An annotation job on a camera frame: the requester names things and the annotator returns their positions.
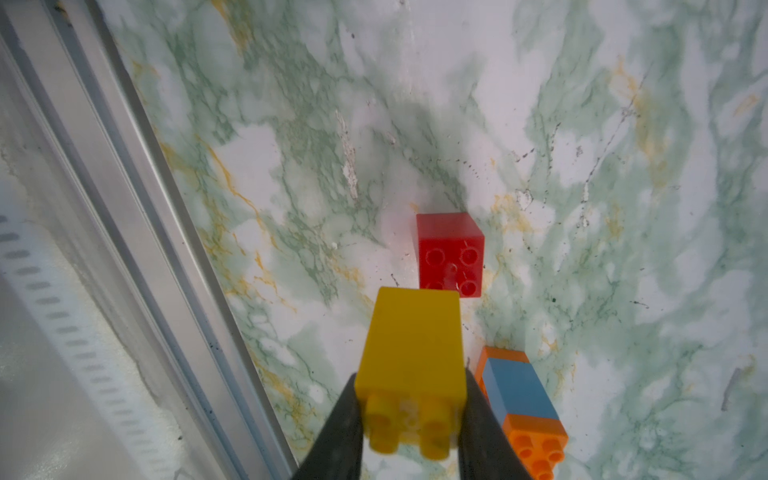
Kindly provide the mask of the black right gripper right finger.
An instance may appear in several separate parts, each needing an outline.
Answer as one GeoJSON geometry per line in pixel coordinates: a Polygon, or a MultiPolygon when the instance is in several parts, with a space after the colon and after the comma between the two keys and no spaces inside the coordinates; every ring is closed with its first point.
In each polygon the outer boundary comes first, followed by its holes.
{"type": "Polygon", "coordinates": [[[460,479],[530,480],[468,368],[465,377],[467,399],[458,438],[460,479]]]}

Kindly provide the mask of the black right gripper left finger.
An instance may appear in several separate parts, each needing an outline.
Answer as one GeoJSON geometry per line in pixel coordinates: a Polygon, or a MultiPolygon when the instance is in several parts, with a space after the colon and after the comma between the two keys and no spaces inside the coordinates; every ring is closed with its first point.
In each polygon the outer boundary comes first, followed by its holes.
{"type": "Polygon", "coordinates": [[[363,457],[363,421],[352,374],[293,480],[358,480],[363,457]]]}

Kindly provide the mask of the orange long lego plate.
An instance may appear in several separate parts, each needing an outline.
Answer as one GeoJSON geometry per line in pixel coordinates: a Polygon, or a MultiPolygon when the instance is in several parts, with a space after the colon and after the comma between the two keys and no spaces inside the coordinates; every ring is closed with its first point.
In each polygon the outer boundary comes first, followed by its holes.
{"type": "MultiPolygon", "coordinates": [[[[489,358],[530,363],[522,351],[485,346],[480,353],[475,380],[488,403],[482,375],[489,358]]],[[[565,448],[569,440],[560,418],[554,420],[510,414],[500,425],[513,451],[531,477],[539,480],[552,479],[556,466],[565,459],[565,448]]]]}

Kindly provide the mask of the light blue lego brick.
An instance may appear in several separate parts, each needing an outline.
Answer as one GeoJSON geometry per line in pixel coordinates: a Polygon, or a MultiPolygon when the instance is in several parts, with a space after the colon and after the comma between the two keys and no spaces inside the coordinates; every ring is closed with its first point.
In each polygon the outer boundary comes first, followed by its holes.
{"type": "Polygon", "coordinates": [[[499,424],[503,424],[510,414],[559,419],[530,363],[489,358],[482,379],[491,410],[499,424]]]}

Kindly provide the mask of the yellow square lego brick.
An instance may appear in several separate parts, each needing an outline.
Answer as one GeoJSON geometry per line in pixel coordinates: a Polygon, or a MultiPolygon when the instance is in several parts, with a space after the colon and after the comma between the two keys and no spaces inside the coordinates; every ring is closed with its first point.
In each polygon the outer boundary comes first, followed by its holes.
{"type": "Polygon", "coordinates": [[[370,448],[418,446],[432,461],[458,442],[467,401],[460,297],[455,291],[378,291],[355,393],[370,448]]]}

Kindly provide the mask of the red square lego brick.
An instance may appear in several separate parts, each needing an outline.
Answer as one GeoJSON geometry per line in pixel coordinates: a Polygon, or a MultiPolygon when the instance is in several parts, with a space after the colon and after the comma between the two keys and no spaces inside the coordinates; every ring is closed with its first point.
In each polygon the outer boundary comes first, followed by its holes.
{"type": "Polygon", "coordinates": [[[469,213],[417,214],[419,287],[482,294],[485,236],[469,213]]]}

